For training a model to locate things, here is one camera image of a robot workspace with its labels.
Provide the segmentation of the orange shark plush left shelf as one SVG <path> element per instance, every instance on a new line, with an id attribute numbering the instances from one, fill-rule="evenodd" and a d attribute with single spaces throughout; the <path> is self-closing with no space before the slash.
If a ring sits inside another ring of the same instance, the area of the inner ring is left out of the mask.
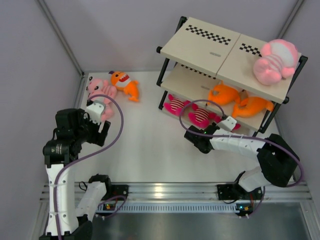
<path id="1" fill-rule="evenodd" d="M 239 104 L 241 102 L 241 88 L 224 83 L 222 80 L 209 91 L 208 100 L 220 106 L 225 106 L 231 102 Z"/>

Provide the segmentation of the three-tier beige shelf rack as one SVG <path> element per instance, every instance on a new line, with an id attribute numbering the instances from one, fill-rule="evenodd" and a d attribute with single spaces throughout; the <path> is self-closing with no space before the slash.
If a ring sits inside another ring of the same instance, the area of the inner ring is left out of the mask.
<path id="1" fill-rule="evenodd" d="M 164 89 L 159 108 L 165 113 L 168 95 L 188 101 L 217 115 L 232 116 L 234 101 L 219 105 L 208 100 L 210 90 L 220 81 L 242 89 L 241 101 L 260 97 L 274 104 L 273 111 L 263 110 L 249 118 L 236 117 L 239 125 L 256 133 L 264 133 L 279 108 L 289 101 L 288 92 L 304 68 L 308 58 L 298 53 L 293 76 L 273 85 L 261 84 L 253 66 L 261 57 L 260 50 L 267 42 L 192 17 L 181 17 L 173 37 L 157 48 L 165 61 L 157 85 Z"/>

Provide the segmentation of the white head glasses magenta plush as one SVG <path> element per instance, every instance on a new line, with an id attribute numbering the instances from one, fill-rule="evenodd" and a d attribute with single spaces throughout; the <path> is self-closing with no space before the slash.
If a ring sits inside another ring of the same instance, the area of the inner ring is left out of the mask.
<path id="1" fill-rule="evenodd" d="M 173 96 L 172 94 L 168 95 L 169 102 L 165 102 L 163 107 L 172 115 L 180 116 L 182 109 L 190 103 L 188 100 L 181 100 L 178 97 Z"/>

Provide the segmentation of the orange shark plush shelf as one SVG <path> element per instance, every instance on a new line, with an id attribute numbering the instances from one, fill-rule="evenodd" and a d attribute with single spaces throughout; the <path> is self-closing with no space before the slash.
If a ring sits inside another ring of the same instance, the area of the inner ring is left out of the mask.
<path id="1" fill-rule="evenodd" d="M 239 104 L 241 102 L 241 88 L 224 83 L 222 80 L 209 91 L 208 100 L 220 106 L 225 106 L 231 102 Z"/>
<path id="2" fill-rule="evenodd" d="M 233 118 L 251 118 L 263 110 L 272 112 L 273 109 L 274 104 L 271 101 L 258 96 L 252 96 L 245 98 L 240 103 L 236 103 L 231 116 Z"/>

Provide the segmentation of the orange shark plush right shelf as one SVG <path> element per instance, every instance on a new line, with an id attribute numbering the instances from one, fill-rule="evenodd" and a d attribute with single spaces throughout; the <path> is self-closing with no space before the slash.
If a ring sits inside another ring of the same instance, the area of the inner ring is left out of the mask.
<path id="1" fill-rule="evenodd" d="M 274 104 L 271 101 L 258 96 L 252 96 L 245 98 L 240 103 L 236 103 L 231 116 L 233 118 L 251 118 L 263 110 L 272 112 L 273 109 Z"/>

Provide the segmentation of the light pink plush on shelf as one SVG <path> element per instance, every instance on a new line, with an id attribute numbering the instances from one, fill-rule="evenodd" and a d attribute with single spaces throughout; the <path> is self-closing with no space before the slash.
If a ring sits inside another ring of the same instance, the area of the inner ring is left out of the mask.
<path id="1" fill-rule="evenodd" d="M 253 65 L 253 73 L 261 84 L 274 85 L 294 75 L 299 52 L 293 43 L 274 39 L 263 45 L 260 54 Z"/>

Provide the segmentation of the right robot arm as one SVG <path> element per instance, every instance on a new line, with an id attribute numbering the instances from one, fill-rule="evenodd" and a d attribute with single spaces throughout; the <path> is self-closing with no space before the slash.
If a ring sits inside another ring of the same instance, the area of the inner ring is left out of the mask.
<path id="1" fill-rule="evenodd" d="M 227 131 L 213 123 L 205 129 L 190 126 L 184 138 L 203 154 L 213 150 L 226 151 L 257 161 L 257 166 L 239 174 L 233 186 L 235 196 L 240 199 L 266 185 L 289 187 L 289 181 L 300 161 L 287 142 L 275 133 L 267 138 L 246 136 Z"/>

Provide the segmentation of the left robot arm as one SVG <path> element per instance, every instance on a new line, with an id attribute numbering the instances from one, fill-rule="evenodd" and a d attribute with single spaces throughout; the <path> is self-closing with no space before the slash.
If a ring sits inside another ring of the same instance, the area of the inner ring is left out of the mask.
<path id="1" fill-rule="evenodd" d="M 81 108 L 59 110 L 55 115 L 53 137 L 43 147 L 49 183 L 49 216 L 42 240 L 90 240 L 93 218 L 101 200 L 109 199 L 113 187 L 108 175 L 90 177 L 87 189 L 75 204 L 75 171 L 83 143 L 102 147 L 110 122 L 93 119 Z"/>

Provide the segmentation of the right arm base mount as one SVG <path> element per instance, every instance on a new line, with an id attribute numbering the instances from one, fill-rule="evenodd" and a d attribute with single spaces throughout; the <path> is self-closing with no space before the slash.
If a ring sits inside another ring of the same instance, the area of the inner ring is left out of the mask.
<path id="1" fill-rule="evenodd" d="M 217 194 L 220 201 L 250 200 L 250 194 L 238 184 L 218 184 Z"/>

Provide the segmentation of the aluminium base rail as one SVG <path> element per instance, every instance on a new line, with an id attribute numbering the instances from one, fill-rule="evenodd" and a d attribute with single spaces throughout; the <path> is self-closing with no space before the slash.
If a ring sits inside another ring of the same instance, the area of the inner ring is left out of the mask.
<path id="1" fill-rule="evenodd" d="M 132 202 L 182 201 L 218 202 L 218 182 L 121 182 L 129 185 L 128 200 Z M 292 203 L 311 201 L 312 195 L 306 183 L 294 187 L 265 187 L 264 200 L 269 203 Z"/>

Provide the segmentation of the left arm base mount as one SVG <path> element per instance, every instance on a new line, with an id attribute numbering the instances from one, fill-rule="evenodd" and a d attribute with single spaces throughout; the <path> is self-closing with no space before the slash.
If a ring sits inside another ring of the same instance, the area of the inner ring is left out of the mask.
<path id="1" fill-rule="evenodd" d="M 115 196 L 127 197 L 129 193 L 129 185 L 127 184 L 111 184 L 106 188 L 106 194 L 102 197 L 103 201 Z"/>

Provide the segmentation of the orange shark plush on table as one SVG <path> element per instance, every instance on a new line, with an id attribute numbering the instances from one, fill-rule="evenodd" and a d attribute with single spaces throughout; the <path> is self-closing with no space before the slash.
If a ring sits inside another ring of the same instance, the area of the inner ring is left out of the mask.
<path id="1" fill-rule="evenodd" d="M 140 92 L 138 88 L 139 82 L 132 80 L 130 76 L 123 71 L 109 71 L 110 83 L 116 87 L 118 91 L 124 92 L 128 95 L 128 99 L 133 102 L 139 102 Z"/>

